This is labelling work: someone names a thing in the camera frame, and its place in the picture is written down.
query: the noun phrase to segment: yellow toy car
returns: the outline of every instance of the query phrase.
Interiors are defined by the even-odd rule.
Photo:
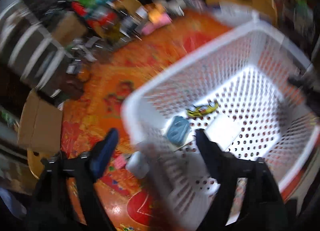
[[[217,102],[212,103],[208,101],[208,105],[200,105],[200,106],[191,106],[187,110],[187,116],[194,118],[194,117],[202,117],[206,114],[213,113],[219,104]]]

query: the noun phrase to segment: white plastic container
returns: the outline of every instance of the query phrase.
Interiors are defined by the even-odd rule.
[[[226,150],[245,160],[264,157],[283,191],[319,133],[302,93],[287,83],[289,75],[310,68],[308,58],[281,32],[252,21],[190,53],[126,99],[122,118],[131,143],[146,155],[150,175],[176,224],[195,230],[219,185],[209,176],[194,140],[182,151],[169,148],[164,133],[173,116],[186,117],[188,106],[217,100],[216,112],[190,119],[192,134],[206,129],[217,113],[233,118],[242,131]],[[238,182],[229,223],[238,217],[245,183]]]

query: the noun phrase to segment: pink object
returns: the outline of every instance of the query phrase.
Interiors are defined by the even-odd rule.
[[[115,160],[113,161],[113,165],[117,170],[123,168],[126,164],[127,164],[127,160],[122,155],[116,157]]]
[[[163,13],[161,17],[159,18],[159,21],[157,23],[152,23],[149,21],[142,29],[143,35],[149,35],[152,32],[154,32],[156,29],[163,27],[167,24],[170,24],[172,22],[172,19],[170,19],[169,15],[167,13]]]

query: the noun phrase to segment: orange tablecloth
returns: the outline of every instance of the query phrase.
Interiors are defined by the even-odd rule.
[[[115,53],[110,64],[94,64],[85,93],[78,101],[67,101],[63,110],[61,149],[69,158],[90,150],[115,127],[120,141],[104,176],[95,187],[105,210],[118,231],[168,229],[159,207],[132,174],[116,170],[113,159],[132,153],[120,108],[124,99],[157,73],[229,28],[212,18],[191,11],[171,25],[135,40]],[[74,180],[69,181],[71,201],[84,221]]]

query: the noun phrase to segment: white plastic basket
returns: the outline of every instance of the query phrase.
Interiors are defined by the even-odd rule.
[[[237,120],[242,131],[227,150],[245,160],[264,157],[283,191],[319,133],[302,93],[287,83],[289,75],[304,73],[310,66],[281,32],[252,21],[187,55],[126,99],[122,118],[131,143],[146,155],[175,223],[195,230],[219,184],[209,176],[194,140],[182,151],[169,148],[164,134],[173,116],[186,117],[188,106],[217,100],[216,112],[190,120],[192,132],[205,129],[217,113]],[[229,223],[238,217],[245,183],[238,182]]]

